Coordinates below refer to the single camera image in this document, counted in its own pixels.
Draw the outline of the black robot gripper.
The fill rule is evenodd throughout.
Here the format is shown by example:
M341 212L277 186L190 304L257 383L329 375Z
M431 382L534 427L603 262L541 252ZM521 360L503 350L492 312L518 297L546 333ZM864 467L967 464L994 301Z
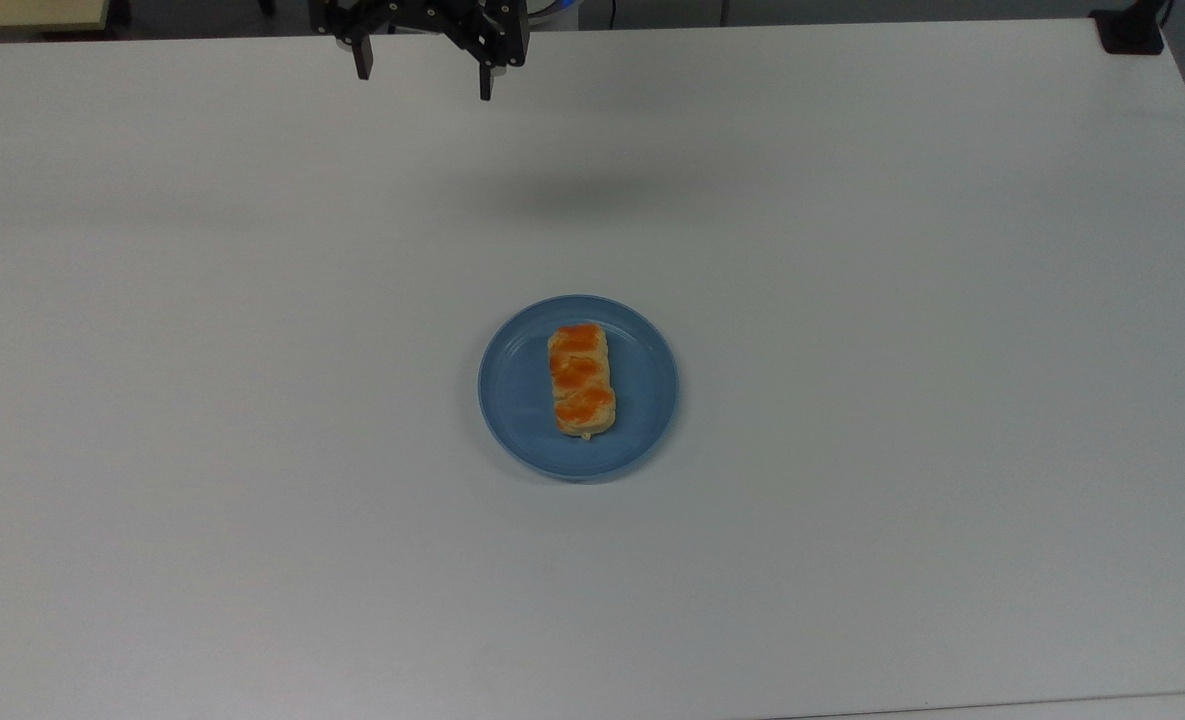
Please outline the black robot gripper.
M371 36L410 28L444 36L478 60L479 99L491 101L493 83L529 53L529 6L524 1L309 1L310 28L333 36L350 51L356 77L371 78Z

